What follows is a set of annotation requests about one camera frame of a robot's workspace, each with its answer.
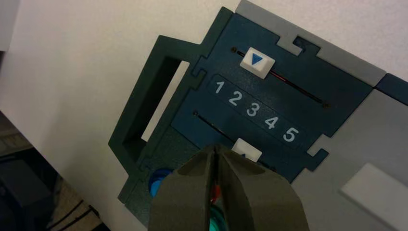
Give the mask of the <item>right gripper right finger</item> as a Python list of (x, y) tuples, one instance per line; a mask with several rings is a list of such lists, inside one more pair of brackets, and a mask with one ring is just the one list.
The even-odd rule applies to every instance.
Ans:
[(217, 178), (230, 231), (307, 231), (299, 196), (278, 173), (217, 145)]

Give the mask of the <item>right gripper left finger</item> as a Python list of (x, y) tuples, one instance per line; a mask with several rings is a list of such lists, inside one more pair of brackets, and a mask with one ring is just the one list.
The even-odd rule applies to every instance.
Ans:
[(150, 231), (207, 231), (214, 146), (196, 152), (161, 183), (150, 209)]

